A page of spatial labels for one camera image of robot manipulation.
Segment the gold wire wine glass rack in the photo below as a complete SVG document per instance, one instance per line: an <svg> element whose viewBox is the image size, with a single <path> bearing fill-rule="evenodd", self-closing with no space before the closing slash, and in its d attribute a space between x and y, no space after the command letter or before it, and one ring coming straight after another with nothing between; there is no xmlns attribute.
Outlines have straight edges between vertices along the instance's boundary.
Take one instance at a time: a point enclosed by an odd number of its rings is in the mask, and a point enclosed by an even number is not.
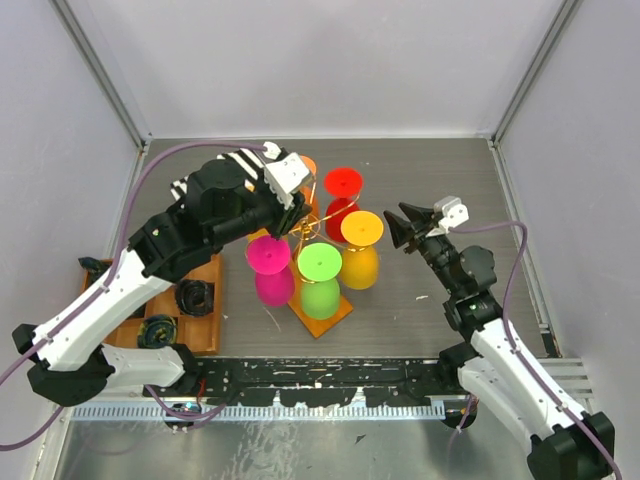
<svg viewBox="0 0 640 480"><path fill-rule="evenodd" d="M266 307L287 307L315 339L353 311L341 293L340 247L322 235L323 224L337 216L322 216L316 200L317 181L302 188L310 212L283 237L260 229L247 235L245 258L254 274L257 297Z"/></svg>

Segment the orange plastic wine glass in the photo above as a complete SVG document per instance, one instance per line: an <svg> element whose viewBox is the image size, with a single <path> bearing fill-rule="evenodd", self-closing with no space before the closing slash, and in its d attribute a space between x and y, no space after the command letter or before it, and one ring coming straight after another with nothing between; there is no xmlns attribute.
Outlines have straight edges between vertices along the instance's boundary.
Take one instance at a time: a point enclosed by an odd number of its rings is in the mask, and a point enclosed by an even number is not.
<svg viewBox="0 0 640 480"><path fill-rule="evenodd" d="M310 206L310 212L306 216L307 221L318 218L318 199L317 199L317 167L315 162L308 156L301 155L303 163L307 167L310 173L309 180L301 188L301 192L305 197L305 204Z"/></svg>

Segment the yellow plastic wine glass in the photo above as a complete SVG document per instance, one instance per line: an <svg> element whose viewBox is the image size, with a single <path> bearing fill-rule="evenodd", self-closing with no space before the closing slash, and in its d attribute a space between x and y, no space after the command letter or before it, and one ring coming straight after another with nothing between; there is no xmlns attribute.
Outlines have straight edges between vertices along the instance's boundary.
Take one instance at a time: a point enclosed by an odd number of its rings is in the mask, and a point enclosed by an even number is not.
<svg viewBox="0 0 640 480"><path fill-rule="evenodd" d="M353 290L371 288L379 274L375 244L384 233L382 220L370 211L354 211L344 218L340 231L347 242L342 252L341 281Z"/></svg>

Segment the red plastic wine glass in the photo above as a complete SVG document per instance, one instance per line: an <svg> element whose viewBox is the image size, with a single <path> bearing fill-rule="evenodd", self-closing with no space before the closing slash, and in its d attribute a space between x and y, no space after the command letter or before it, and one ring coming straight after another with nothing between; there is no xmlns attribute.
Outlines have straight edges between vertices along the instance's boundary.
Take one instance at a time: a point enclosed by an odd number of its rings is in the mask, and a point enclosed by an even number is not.
<svg viewBox="0 0 640 480"><path fill-rule="evenodd" d="M326 234L335 242L345 243L341 224L347 215L359 210L356 199L362 190L363 178L351 167L338 167L328 172L324 187L332 197L325 213Z"/></svg>

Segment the magenta plastic wine glass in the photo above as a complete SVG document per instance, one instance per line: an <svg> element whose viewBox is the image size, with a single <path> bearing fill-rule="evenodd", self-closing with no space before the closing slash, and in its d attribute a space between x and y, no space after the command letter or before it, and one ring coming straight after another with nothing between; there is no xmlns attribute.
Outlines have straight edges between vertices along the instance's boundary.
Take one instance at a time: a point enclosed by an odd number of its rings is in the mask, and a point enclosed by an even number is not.
<svg viewBox="0 0 640 480"><path fill-rule="evenodd" d="M286 305L295 292L288 242L269 235L256 238L248 246L247 260L261 302L271 307Z"/></svg>

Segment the green plastic wine glass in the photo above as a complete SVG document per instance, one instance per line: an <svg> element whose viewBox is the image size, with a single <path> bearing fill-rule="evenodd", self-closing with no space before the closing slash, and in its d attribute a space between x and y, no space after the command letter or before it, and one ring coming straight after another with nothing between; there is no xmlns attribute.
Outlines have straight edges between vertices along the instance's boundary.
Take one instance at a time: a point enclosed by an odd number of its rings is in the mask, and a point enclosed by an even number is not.
<svg viewBox="0 0 640 480"><path fill-rule="evenodd" d="M306 316L324 321L337 313L341 291L337 276L342 268L339 250L329 243L305 246L297 257L302 278L301 307Z"/></svg>

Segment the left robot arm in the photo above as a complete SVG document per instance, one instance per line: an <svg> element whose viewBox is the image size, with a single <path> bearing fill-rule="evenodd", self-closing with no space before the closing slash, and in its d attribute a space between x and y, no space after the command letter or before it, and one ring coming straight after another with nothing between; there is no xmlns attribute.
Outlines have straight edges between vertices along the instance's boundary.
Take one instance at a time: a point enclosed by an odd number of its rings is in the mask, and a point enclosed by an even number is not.
<svg viewBox="0 0 640 480"><path fill-rule="evenodd" d="M128 349L104 339L225 245L260 229L287 234L310 211L300 189L311 178L296 153L265 163L241 149L176 183L176 201L147 220L81 296L48 322L14 330L17 349L34 363L27 372L33 392L63 407L121 387L194 393L200 368L186 345Z"/></svg>

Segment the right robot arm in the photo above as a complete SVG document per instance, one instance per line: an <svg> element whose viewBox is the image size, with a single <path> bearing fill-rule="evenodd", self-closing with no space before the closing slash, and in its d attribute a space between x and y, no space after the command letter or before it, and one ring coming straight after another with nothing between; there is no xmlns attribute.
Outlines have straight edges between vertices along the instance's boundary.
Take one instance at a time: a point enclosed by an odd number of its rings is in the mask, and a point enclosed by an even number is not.
<svg viewBox="0 0 640 480"><path fill-rule="evenodd" d="M465 391L485 405L520 442L535 479L619 478L615 427L603 412L589 413L543 368L517 334L497 281L493 253L458 250L450 233L463 232L467 207L446 197L431 208L400 203L384 213L395 248L417 252L449 298L450 327L462 342L440 352L438 379L452 394Z"/></svg>

